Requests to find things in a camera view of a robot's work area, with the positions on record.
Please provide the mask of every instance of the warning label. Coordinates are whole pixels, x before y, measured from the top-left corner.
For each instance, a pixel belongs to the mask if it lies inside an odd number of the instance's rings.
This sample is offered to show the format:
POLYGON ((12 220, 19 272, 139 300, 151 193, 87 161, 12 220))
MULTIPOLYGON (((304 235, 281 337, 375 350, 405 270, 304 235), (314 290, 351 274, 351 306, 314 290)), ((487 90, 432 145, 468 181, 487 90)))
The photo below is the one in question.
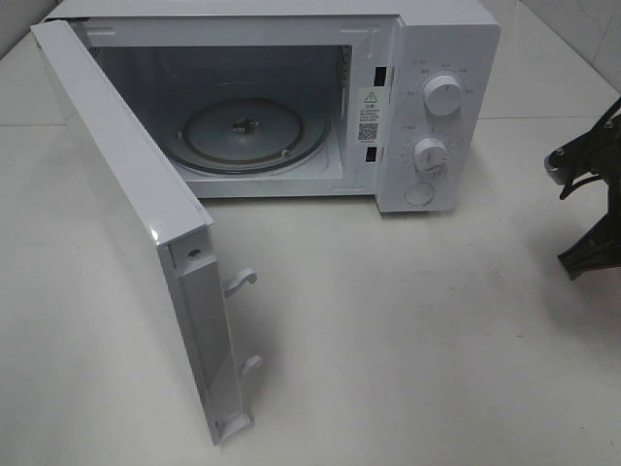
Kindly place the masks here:
POLYGON ((380 123, 386 103, 383 87, 364 87, 358 91, 358 142, 378 144, 380 123))

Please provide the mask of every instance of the tiled wall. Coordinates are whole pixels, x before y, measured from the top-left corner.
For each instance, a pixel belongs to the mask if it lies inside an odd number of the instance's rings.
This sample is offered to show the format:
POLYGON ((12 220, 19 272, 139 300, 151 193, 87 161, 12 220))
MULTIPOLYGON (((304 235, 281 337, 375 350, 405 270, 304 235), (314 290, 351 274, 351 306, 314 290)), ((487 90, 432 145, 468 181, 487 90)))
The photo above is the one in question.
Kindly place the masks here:
POLYGON ((55 6, 56 0, 0 0, 0 57, 55 6))
POLYGON ((621 92, 621 0, 523 0, 621 92))

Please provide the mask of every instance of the white microwave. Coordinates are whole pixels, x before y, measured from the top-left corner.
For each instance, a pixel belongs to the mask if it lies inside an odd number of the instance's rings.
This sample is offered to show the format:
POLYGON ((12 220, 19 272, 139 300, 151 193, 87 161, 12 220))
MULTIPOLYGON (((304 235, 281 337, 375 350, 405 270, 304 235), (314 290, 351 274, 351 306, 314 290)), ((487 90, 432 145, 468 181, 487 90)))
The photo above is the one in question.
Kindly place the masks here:
POLYGON ((500 27, 476 0, 65 0, 33 26, 118 250, 167 287, 215 443, 250 424, 197 198, 451 209, 500 27))

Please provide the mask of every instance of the microwave door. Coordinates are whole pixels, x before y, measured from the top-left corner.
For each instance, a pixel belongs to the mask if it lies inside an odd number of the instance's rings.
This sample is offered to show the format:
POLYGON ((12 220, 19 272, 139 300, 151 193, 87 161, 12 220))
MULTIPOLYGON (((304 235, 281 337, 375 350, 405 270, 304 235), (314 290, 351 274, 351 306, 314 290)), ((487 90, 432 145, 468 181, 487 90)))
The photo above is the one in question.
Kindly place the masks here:
POLYGON ((222 283, 210 216, 70 25, 59 20, 32 31, 76 141, 77 163, 100 204, 96 215, 218 444, 250 424, 241 378, 260 357, 237 364, 225 296, 255 276, 248 270, 222 283))

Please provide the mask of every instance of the power level knob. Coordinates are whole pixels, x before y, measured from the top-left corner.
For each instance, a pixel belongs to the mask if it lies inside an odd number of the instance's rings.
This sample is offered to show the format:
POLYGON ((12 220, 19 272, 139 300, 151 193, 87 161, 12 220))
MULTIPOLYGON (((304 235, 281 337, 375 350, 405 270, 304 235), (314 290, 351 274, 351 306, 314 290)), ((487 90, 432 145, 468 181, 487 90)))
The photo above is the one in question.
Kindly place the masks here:
POLYGON ((436 138, 426 138, 414 146, 414 166, 419 172, 433 172, 448 163, 448 149, 436 138))
POLYGON ((438 117, 446 117, 462 106, 461 83, 451 75, 432 78, 424 89, 427 110, 438 117))

